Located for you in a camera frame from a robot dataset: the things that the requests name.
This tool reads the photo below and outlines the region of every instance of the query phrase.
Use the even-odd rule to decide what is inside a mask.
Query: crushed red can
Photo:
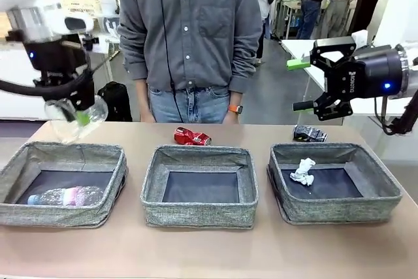
[[[199,132],[193,132],[184,127],[178,127],[174,132],[174,140],[177,144],[180,145],[199,145],[206,146],[210,145],[212,139],[204,134]]]

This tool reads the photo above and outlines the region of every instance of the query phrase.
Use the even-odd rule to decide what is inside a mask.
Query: gray fabric basket
[[[310,187],[289,178],[307,157],[316,162]],[[384,164],[356,144],[273,145],[268,172],[281,214],[292,224],[385,222],[402,198]]]
[[[140,198],[149,226],[251,229],[259,200],[252,156],[240,148],[160,146]]]
[[[46,172],[52,175],[49,178],[62,178],[63,182],[54,184],[63,185],[69,184],[72,175],[88,180],[88,177],[94,174],[96,181],[103,181],[101,176],[107,175],[106,181],[101,182],[104,185],[103,198],[93,206],[19,204],[25,192]],[[30,227],[99,227],[107,220],[125,184],[126,175],[126,157],[119,146],[27,143],[0,172],[0,224]]]

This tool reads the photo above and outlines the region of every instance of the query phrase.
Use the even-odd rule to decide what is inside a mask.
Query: crushed black can
[[[295,125],[293,128],[293,140],[298,142],[325,142],[327,137],[325,132],[308,125]]]

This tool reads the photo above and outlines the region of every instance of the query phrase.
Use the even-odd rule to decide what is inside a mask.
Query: wristwatch
[[[229,105],[228,110],[235,112],[236,114],[241,114],[242,113],[242,109],[244,109],[243,106],[234,106],[234,105]]]

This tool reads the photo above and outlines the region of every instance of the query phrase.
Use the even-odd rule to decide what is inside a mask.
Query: blue jeans
[[[191,88],[177,91],[176,100],[184,123],[222,123],[229,95],[228,87]],[[150,107],[156,122],[181,122],[171,91],[150,88]]]
[[[314,31],[316,20],[321,12],[321,2],[314,0],[302,0],[300,5],[302,19],[296,39],[310,39]]]

